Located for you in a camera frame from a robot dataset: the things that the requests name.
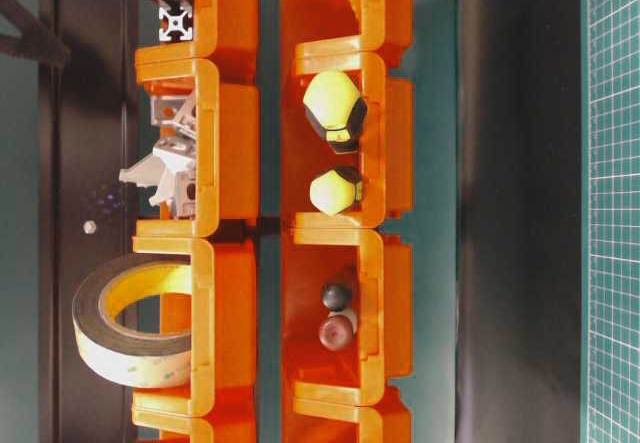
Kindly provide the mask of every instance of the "black panel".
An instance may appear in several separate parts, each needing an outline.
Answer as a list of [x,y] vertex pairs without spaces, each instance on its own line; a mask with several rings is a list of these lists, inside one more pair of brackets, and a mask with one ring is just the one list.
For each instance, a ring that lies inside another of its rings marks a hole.
[[462,0],[457,441],[579,441],[580,0]]
[[[40,69],[41,441],[132,441],[129,391],[81,361],[71,302],[91,270],[130,247],[137,198],[117,181],[137,157],[137,0],[40,9],[72,54],[64,72]],[[95,234],[84,234],[86,220]],[[125,318],[134,326],[134,313]]]

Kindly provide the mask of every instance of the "storage bin rack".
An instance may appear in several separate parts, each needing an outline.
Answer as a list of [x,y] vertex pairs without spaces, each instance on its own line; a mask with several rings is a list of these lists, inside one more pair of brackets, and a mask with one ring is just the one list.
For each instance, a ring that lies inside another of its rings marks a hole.
[[184,418],[134,409],[133,423],[159,430],[159,441],[184,442],[187,437],[190,443],[255,443],[256,413],[253,399],[249,396],[238,403],[220,405],[221,408],[216,407],[204,418]]
[[411,413],[395,387],[374,407],[286,398],[283,443],[411,443]]
[[259,41],[259,0],[194,0],[193,40],[136,51],[136,66],[189,58],[213,61],[225,81],[252,83]]
[[[357,153],[335,154],[306,121],[303,96],[322,71],[343,71],[360,88],[368,113]],[[285,86],[282,115],[282,217],[297,228],[376,228],[400,218],[414,201],[413,88],[387,76],[375,53],[295,60]],[[309,185],[336,166],[353,166],[363,177],[363,198],[351,210],[328,216],[309,199]]]
[[221,219],[255,224],[260,205],[260,103],[253,86],[224,83],[204,59],[137,67],[151,95],[196,92],[196,216],[139,220],[139,236],[208,237]]
[[[355,265],[354,342],[331,352],[318,339],[328,316],[322,287]],[[373,230],[295,228],[282,234],[283,380],[293,397],[371,406],[387,380],[412,368],[411,248]]]
[[281,0],[283,55],[376,52],[400,65],[412,42],[413,0]]
[[161,330],[191,328],[191,381],[163,390],[135,390],[133,410],[207,415],[216,397],[252,398],[256,380],[256,262],[251,241],[135,237],[136,253],[188,255],[192,295],[161,306]]

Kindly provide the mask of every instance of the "double-sided foam tape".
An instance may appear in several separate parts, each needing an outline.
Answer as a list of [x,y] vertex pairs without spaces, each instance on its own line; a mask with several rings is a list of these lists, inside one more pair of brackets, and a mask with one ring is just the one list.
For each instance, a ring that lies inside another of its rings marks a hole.
[[73,324],[84,362],[107,380],[134,388],[167,388],[189,381],[191,333],[130,330],[116,317],[143,298],[191,294],[191,267],[155,255],[131,254],[98,268],[73,300]]

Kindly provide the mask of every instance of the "black and yellow ball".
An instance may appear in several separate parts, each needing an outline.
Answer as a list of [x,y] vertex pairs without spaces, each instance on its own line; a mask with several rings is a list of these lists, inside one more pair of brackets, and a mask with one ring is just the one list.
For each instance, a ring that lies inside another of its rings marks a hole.
[[346,73],[318,73],[304,94],[304,106],[309,123],[334,152],[358,150],[367,104]]
[[338,167],[311,182],[311,203],[321,212],[334,216],[362,199],[362,177],[352,167]]

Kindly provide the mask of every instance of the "green cutting mat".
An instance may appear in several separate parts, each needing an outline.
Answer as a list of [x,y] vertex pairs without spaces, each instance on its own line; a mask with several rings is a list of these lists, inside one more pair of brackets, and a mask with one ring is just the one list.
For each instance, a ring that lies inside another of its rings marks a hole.
[[640,442],[640,0],[586,0],[583,441]]

